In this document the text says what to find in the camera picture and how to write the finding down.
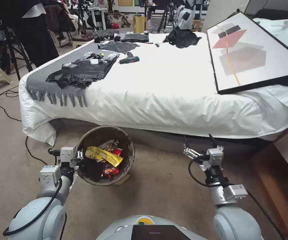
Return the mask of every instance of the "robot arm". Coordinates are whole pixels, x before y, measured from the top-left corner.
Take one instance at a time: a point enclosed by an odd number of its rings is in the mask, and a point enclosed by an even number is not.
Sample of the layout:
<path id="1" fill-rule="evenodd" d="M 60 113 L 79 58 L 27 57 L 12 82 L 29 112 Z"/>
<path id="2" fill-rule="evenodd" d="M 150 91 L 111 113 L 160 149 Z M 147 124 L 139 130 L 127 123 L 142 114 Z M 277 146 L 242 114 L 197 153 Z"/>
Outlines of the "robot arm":
<path id="1" fill-rule="evenodd" d="M 184 5 L 177 9 L 175 27 L 179 27 L 181 30 L 192 29 L 196 4 L 201 4 L 202 2 L 203 0 L 184 0 Z"/>
<path id="2" fill-rule="evenodd" d="M 184 145 L 184 154 L 191 159 L 189 172 L 198 183 L 209 188 L 213 204 L 217 208 L 214 217 L 215 230 L 222 240 L 260 240 L 261 229 L 254 217 L 243 209 L 235 206 L 238 200 L 246 197 L 248 192 L 243 185 L 228 182 L 223 175 L 221 163 L 223 147 L 216 144 L 210 135 L 213 148 L 202 155 Z M 197 162 L 206 175 L 205 184 L 192 175 L 190 166 Z"/>
<path id="3" fill-rule="evenodd" d="M 73 182 L 74 167 L 82 160 L 82 153 L 78 152 L 79 159 L 74 158 L 73 147 L 63 147 L 60 151 L 50 149 L 49 153 L 60 156 L 59 165 L 44 166 L 40 170 L 40 192 L 35 200 L 18 211 L 3 232 L 8 239 L 56 240 L 63 229 L 67 218 L 63 205 Z"/>

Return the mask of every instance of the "yellow sticker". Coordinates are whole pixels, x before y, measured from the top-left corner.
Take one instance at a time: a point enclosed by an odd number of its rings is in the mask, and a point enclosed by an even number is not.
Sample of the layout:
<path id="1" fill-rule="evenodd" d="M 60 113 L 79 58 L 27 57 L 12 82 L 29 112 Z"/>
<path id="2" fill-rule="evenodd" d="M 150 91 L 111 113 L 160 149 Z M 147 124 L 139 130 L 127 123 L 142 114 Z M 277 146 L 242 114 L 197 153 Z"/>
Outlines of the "yellow sticker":
<path id="1" fill-rule="evenodd" d="M 85 156 L 87 158 L 94 159 L 97 162 L 100 162 L 101 159 L 105 159 L 114 167 L 117 167 L 120 164 L 120 162 L 123 160 L 122 157 L 120 157 L 116 154 L 113 154 L 111 152 L 105 151 L 101 148 L 94 147 L 94 146 L 87 148 Z"/>
<path id="2" fill-rule="evenodd" d="M 145 224 L 154 224 L 153 220 L 150 217 L 142 216 L 137 220 L 137 225 L 145 225 Z"/>

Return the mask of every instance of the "picture frame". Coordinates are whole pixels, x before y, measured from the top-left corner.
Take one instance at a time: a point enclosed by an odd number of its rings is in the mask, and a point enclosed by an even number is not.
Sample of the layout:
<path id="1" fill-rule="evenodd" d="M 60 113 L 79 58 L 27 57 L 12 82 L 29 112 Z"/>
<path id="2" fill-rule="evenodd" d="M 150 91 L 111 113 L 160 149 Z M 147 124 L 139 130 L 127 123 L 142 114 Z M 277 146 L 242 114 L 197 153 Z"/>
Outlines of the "picture frame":
<path id="1" fill-rule="evenodd" d="M 237 13 L 207 29 L 219 94 L 231 94 L 288 81 L 288 47 Z"/>

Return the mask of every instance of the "trash basket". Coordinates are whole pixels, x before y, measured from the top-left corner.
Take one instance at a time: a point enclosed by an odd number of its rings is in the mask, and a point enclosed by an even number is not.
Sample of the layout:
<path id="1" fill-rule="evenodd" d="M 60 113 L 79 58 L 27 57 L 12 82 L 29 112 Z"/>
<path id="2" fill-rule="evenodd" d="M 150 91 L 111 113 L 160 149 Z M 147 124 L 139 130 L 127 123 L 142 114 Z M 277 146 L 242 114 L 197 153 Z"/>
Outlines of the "trash basket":
<path id="1" fill-rule="evenodd" d="M 122 149 L 120 156 L 123 160 L 118 165 L 119 173 L 112 175 L 111 178 L 103 178 L 99 164 L 95 160 L 84 157 L 85 164 L 79 167 L 78 175 L 90 184 L 97 186 L 112 185 L 125 177 L 134 163 L 135 148 L 133 141 L 127 133 L 118 127 L 104 125 L 93 128 L 82 136 L 76 148 L 77 150 L 83 150 L 83 153 L 85 153 L 87 147 L 98 147 L 109 140 L 118 140 L 117 147 Z"/>

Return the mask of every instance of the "pink shape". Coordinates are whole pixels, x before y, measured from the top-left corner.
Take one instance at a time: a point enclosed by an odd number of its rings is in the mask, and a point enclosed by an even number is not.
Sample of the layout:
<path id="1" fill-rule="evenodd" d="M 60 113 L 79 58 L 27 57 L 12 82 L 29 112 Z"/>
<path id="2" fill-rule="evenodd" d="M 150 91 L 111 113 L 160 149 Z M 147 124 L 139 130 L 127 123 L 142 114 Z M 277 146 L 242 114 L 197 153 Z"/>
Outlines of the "pink shape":
<path id="1" fill-rule="evenodd" d="M 213 48 L 226 48 L 226 42 L 228 47 L 234 47 L 238 40 L 243 36 L 246 32 L 245 30 L 240 30 L 233 32 L 225 37 L 220 38 L 217 43 L 213 46 Z"/>

